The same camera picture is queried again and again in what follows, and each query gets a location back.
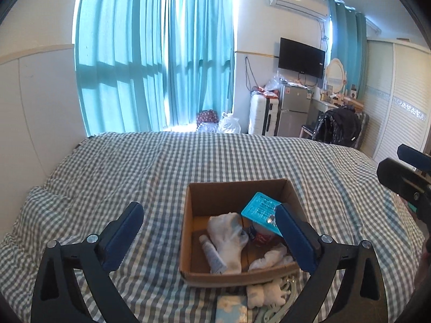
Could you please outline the white plush toy blue star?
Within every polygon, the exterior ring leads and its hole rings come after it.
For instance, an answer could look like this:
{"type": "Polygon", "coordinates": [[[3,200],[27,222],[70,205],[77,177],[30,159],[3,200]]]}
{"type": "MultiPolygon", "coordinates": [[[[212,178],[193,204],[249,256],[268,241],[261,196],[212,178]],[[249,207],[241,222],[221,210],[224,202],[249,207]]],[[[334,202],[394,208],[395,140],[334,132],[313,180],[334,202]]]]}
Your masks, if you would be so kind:
{"type": "Polygon", "coordinates": [[[285,305],[287,292],[281,289],[282,285],[283,279],[274,279],[266,284],[247,286],[247,307],[253,309],[264,306],[285,305]]]}

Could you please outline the teal plastic stencil card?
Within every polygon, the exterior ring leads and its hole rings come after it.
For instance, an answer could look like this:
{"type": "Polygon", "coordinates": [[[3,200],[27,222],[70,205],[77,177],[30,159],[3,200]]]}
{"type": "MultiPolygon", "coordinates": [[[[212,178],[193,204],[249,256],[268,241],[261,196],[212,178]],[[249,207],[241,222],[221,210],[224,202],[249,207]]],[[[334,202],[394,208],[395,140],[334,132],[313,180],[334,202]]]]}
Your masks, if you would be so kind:
{"type": "Polygon", "coordinates": [[[249,221],[259,224],[281,236],[275,222],[275,209],[281,205],[262,192],[257,192],[248,204],[242,209],[241,215],[249,221]]]}

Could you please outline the small white tube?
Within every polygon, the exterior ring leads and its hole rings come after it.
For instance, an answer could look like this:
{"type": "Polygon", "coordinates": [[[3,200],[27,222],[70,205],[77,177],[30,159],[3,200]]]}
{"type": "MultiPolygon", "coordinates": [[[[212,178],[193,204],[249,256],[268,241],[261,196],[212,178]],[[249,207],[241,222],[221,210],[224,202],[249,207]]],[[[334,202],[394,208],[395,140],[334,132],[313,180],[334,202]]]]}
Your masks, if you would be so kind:
{"type": "Polygon", "coordinates": [[[213,274],[224,274],[227,271],[227,265],[217,252],[211,240],[209,240],[206,235],[201,235],[199,237],[199,243],[201,244],[202,251],[209,264],[210,272],[213,274]]]}

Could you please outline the cream lace garment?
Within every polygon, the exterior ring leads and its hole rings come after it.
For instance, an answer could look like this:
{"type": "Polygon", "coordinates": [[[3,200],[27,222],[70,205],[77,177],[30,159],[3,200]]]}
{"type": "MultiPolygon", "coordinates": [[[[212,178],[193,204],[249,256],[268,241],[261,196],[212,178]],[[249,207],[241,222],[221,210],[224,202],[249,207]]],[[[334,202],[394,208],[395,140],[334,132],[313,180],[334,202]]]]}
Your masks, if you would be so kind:
{"type": "Polygon", "coordinates": [[[293,257],[288,254],[288,249],[282,243],[266,252],[264,257],[254,260],[248,267],[248,271],[263,270],[293,262],[293,257]]]}

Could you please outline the checkered bed cover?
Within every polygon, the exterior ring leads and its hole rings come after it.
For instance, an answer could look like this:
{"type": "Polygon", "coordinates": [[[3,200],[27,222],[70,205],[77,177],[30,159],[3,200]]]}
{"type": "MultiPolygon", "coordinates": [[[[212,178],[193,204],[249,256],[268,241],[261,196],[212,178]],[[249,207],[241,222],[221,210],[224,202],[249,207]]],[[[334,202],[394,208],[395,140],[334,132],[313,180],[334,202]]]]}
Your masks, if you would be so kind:
{"type": "Polygon", "coordinates": [[[411,298],[423,233],[376,165],[356,149],[308,139],[207,133],[103,134],[82,142],[28,194],[1,242],[1,294],[23,322],[47,242],[82,241],[130,202],[145,209],[132,250],[112,275],[141,322],[214,322],[222,289],[179,273],[186,189],[192,182],[288,179],[308,221],[342,244],[372,242],[389,321],[411,298]]]}

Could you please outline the black jacket on chair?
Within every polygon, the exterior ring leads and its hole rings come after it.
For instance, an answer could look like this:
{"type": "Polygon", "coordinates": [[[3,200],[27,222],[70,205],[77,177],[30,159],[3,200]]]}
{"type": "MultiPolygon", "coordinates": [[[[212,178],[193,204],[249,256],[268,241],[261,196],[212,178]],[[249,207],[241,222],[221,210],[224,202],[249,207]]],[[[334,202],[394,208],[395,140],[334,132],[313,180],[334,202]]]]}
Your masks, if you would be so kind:
{"type": "Polygon", "coordinates": [[[353,147],[361,129],[354,107],[341,106],[324,112],[318,118],[312,139],[326,144],[353,147]]]}

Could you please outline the wooden vanity desk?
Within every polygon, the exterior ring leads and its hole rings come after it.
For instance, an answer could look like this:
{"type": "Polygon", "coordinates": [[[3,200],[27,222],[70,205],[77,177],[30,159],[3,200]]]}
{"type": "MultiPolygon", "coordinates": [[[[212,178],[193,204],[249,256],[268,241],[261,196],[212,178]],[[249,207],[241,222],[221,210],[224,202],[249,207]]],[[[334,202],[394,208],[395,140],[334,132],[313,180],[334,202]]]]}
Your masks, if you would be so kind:
{"type": "Polygon", "coordinates": [[[364,110],[364,104],[361,101],[339,93],[332,94],[331,96],[323,93],[318,98],[313,98],[312,104],[320,112],[327,112],[328,110],[340,108],[342,106],[351,106],[356,113],[361,113],[364,110]]]}

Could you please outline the oval vanity mirror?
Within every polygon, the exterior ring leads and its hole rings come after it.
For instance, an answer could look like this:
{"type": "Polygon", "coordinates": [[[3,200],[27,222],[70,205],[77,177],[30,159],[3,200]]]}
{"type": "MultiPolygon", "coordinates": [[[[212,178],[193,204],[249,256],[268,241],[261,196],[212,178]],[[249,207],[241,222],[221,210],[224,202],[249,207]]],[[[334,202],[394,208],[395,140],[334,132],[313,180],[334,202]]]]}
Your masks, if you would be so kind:
{"type": "Polygon", "coordinates": [[[332,59],[325,70],[324,85],[331,93],[341,93],[346,85],[346,71],[338,58],[332,59]]]}

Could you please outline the silver mini fridge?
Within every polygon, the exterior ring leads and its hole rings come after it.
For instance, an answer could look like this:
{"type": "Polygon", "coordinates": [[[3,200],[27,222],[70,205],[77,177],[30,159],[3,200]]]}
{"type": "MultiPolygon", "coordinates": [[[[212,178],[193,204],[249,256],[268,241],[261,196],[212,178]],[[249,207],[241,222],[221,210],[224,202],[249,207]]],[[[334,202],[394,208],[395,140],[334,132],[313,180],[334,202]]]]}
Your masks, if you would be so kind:
{"type": "Polygon", "coordinates": [[[308,118],[312,91],[293,82],[287,82],[281,89],[277,135],[298,137],[308,118]]]}

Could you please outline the brown cardboard box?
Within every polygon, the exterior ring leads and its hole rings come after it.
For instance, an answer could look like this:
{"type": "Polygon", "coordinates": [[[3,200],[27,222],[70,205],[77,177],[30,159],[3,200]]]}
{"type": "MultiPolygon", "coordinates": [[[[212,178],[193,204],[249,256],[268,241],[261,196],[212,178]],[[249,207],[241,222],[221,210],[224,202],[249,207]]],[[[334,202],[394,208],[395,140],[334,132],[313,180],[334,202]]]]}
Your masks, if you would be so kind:
{"type": "Polygon", "coordinates": [[[264,269],[249,268],[253,261],[284,242],[277,234],[266,244],[249,239],[246,231],[252,222],[241,212],[258,194],[286,203],[297,216],[306,218],[294,187],[287,179],[189,184],[179,271],[190,287],[244,287],[298,272],[299,266],[293,260],[264,269]]]}

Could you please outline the white plastic bag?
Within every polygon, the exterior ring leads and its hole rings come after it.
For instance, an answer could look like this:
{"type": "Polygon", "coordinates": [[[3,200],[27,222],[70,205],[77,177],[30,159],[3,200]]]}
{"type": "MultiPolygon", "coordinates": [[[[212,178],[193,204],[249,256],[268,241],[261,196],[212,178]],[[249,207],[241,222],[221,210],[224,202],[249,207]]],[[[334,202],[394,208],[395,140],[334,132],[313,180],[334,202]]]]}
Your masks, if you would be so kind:
{"type": "Polygon", "coordinates": [[[234,117],[232,113],[223,112],[218,122],[218,132],[220,134],[240,134],[239,119],[234,117]]]}

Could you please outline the white air conditioner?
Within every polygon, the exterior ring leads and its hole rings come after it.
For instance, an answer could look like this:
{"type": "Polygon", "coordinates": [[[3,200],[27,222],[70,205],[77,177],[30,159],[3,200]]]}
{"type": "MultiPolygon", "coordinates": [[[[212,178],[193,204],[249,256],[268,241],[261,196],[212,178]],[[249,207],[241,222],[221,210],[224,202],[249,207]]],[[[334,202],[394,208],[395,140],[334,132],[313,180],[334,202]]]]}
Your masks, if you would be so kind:
{"type": "Polygon", "coordinates": [[[326,20],[329,10],[324,2],[315,0],[269,0],[270,5],[306,15],[317,20],[326,20]]]}

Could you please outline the red patterned bag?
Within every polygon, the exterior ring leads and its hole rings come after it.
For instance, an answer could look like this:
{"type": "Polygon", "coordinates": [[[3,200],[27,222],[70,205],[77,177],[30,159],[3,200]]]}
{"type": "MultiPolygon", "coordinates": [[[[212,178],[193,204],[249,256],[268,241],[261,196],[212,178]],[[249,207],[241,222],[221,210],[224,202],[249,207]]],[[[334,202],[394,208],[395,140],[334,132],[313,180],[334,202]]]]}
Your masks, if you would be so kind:
{"type": "Polygon", "coordinates": [[[216,111],[209,109],[199,112],[196,119],[198,132],[214,133],[218,129],[218,114],[216,111]]]}

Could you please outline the teal window curtain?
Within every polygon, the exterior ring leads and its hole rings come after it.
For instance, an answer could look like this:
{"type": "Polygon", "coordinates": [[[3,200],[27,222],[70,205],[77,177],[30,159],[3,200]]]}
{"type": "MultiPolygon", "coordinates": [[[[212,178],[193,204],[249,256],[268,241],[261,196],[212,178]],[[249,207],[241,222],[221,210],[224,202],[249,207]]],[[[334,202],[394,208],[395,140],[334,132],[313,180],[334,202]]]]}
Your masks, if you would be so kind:
{"type": "Polygon", "coordinates": [[[234,0],[77,0],[85,131],[163,131],[233,107],[234,0]]]}

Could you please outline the black wall television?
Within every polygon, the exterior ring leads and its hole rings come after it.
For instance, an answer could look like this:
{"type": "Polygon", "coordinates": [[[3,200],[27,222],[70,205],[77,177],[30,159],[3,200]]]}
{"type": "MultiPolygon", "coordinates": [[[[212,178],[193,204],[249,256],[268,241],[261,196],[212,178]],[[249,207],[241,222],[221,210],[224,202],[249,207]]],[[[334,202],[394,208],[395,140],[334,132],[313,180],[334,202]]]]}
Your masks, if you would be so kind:
{"type": "Polygon", "coordinates": [[[278,68],[321,79],[326,52],[291,39],[280,39],[278,68]]]}

